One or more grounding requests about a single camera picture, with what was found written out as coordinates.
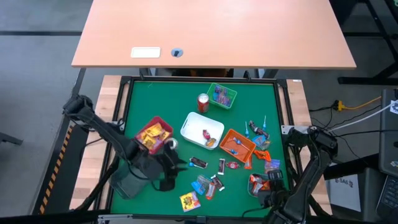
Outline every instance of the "red basket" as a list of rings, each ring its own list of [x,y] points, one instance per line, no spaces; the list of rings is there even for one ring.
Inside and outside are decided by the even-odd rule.
[[[145,125],[134,137],[135,139],[139,139],[139,135],[141,132],[143,132],[145,129],[151,127],[152,125],[156,124],[156,123],[160,123],[160,125],[162,126],[162,128],[166,131],[168,131],[170,133],[169,138],[171,138],[173,136],[173,128],[166,123],[166,121],[164,121],[160,116],[155,116],[154,118],[151,119],[151,121],[149,121],[149,123],[147,123],[147,125]],[[156,148],[149,150],[149,154],[156,154],[156,152],[161,149],[164,145],[164,142],[162,142],[161,144],[159,144]]]

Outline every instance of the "paper sticker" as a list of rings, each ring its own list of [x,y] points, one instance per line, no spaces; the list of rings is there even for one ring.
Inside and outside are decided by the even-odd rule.
[[[160,47],[133,47],[131,49],[132,58],[159,58]]]
[[[390,112],[393,112],[394,114],[398,114],[398,103],[394,103],[392,106],[390,106]]]

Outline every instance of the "yellow cable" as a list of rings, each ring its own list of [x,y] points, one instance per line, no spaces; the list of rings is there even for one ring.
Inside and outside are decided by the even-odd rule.
[[[376,100],[380,100],[380,99],[381,99],[381,96],[379,96],[379,97],[377,97],[377,98],[375,98],[375,99],[373,99],[373,100],[371,100],[371,101],[369,101],[369,102],[367,102],[367,103],[364,103],[364,104],[362,104],[362,105],[355,106],[355,107],[353,107],[353,108],[347,107],[347,106],[345,106],[345,105],[343,104],[342,101],[339,101],[338,110],[339,110],[339,111],[341,111],[342,109],[346,109],[346,110],[356,110],[356,109],[362,108],[362,107],[364,107],[364,106],[366,106],[366,105],[368,105],[368,104],[371,104],[371,103],[375,102]]]

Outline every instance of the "gray floor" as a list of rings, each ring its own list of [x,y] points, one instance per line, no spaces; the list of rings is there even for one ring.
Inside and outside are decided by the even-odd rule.
[[[82,30],[91,0],[2,0],[0,30]],[[397,26],[385,7],[377,4],[389,31]],[[344,30],[374,31],[372,19],[359,7]],[[78,69],[70,64],[78,37],[14,37],[0,36],[0,131],[24,140],[22,146],[0,145],[0,216],[29,212],[39,178],[45,169],[50,148],[61,119],[61,108],[69,97]],[[364,103],[380,95],[385,86],[339,85],[336,78],[372,76],[392,63],[382,39],[349,38],[358,68],[352,71],[284,70],[277,78],[302,79],[310,108],[328,106],[343,100],[347,106]],[[137,69],[88,69],[82,94],[96,101],[103,75],[137,75]],[[333,112],[332,124],[370,108]],[[329,111],[312,116],[327,123]],[[375,116],[366,122],[338,133],[379,128]],[[353,151],[366,156],[378,150],[378,134],[347,136]],[[355,156],[344,142],[339,142],[338,160]]]

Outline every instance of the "green basket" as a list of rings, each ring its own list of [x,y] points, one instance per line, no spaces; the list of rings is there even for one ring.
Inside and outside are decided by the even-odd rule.
[[[221,103],[218,103],[218,102],[216,102],[216,101],[213,100],[213,93],[214,93],[214,90],[215,90],[215,88],[216,88],[216,85],[220,86],[221,88],[225,88],[225,89],[228,90],[228,92],[227,92],[227,97],[231,99],[231,105],[230,105],[230,106],[222,105]],[[222,108],[224,108],[224,109],[227,109],[227,110],[230,109],[230,108],[232,107],[232,104],[234,103],[237,94],[238,94],[237,91],[232,90],[232,89],[230,89],[230,88],[226,88],[225,86],[219,85],[219,84],[217,84],[217,83],[212,83],[212,84],[210,85],[209,90],[207,91],[207,95],[209,96],[209,100],[210,100],[210,103],[211,103],[211,104],[220,106],[220,107],[222,107]]]

